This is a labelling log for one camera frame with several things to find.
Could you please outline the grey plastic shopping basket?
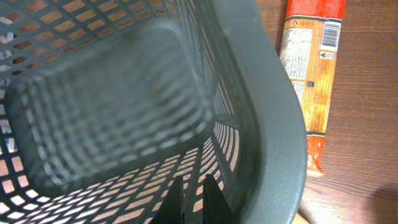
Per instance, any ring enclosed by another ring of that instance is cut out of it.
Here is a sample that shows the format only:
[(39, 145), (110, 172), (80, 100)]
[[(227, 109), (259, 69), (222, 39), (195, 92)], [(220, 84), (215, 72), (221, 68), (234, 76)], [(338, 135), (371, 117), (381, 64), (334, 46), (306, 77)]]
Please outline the grey plastic shopping basket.
[(2, 223), (290, 223), (306, 156), (256, 1), (1, 2)]

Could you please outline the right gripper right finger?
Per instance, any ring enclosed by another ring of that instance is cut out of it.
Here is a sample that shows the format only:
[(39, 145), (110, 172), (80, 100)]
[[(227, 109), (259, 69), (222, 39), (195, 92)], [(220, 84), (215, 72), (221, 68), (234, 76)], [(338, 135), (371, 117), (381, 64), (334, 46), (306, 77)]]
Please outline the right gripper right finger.
[(203, 188), (203, 223), (235, 224), (229, 205), (212, 175), (206, 175)]

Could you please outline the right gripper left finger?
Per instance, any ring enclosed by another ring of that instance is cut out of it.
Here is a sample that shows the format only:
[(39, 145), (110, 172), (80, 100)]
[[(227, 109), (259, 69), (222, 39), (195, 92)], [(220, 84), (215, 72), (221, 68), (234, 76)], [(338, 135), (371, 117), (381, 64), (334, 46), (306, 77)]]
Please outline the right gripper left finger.
[(167, 195), (164, 198), (158, 212), (150, 224), (184, 224), (185, 223), (185, 199), (183, 193), (183, 177), (177, 176)]

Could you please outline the red orange pasta packet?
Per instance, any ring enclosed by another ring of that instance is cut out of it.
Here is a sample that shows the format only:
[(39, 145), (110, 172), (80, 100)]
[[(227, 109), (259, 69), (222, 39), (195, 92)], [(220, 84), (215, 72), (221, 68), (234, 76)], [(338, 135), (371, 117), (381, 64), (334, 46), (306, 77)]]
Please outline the red orange pasta packet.
[(288, 0), (280, 60), (301, 105), (307, 132), (307, 175), (320, 161), (331, 102), (345, 0)]

